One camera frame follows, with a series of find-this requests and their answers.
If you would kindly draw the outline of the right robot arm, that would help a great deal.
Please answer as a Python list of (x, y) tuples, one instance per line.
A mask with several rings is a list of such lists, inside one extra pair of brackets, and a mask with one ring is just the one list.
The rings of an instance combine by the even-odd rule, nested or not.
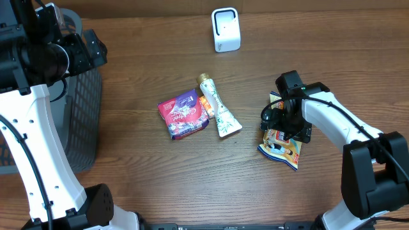
[(264, 132), (282, 140), (308, 143), (312, 127), (343, 154), (342, 201), (313, 222), (291, 222), (285, 229), (374, 229), (388, 212), (408, 204), (408, 143), (399, 132), (383, 133), (342, 106), (321, 82), (304, 84), (293, 70), (275, 82), (278, 99), (261, 111)]

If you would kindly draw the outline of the small orange packet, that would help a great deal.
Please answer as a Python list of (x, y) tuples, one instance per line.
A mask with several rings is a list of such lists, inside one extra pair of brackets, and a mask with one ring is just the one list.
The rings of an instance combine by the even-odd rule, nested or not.
[(213, 110), (212, 106), (210, 105), (210, 103), (208, 102), (208, 100), (206, 99), (206, 97), (201, 96), (199, 99), (200, 99), (200, 102), (201, 102), (202, 106), (204, 107), (204, 109), (205, 109), (205, 111), (207, 113), (208, 119), (214, 118), (215, 117), (214, 110)]

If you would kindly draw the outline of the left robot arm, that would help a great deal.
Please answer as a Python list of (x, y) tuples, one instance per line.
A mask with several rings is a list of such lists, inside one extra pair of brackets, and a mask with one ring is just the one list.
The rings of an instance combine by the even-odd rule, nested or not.
[(1, 132), (25, 186), (25, 228), (140, 229), (106, 184), (84, 188), (66, 158), (49, 87), (106, 64), (107, 48), (93, 30), (65, 35), (62, 24), (52, 3), (1, 2)]

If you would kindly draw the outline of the white bottle gold cap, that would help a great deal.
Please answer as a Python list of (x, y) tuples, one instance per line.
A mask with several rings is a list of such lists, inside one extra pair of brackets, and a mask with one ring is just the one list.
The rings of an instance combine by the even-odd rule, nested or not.
[(202, 73), (197, 83), (213, 109), (219, 137), (226, 137), (242, 129), (242, 125), (222, 102), (213, 79), (207, 73)]

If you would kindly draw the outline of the purple red pad package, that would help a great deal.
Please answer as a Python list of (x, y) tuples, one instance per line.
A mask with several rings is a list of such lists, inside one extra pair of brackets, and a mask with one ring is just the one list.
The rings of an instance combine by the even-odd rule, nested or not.
[(157, 107), (172, 140), (202, 130), (210, 121), (195, 89), (161, 102)]

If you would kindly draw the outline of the yellow wipes package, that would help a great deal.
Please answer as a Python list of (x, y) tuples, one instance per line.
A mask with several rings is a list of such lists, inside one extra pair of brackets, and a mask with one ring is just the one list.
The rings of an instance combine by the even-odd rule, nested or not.
[(284, 132), (268, 129), (258, 150), (270, 160), (283, 162), (293, 170), (298, 170), (302, 143), (294, 139), (284, 140)]

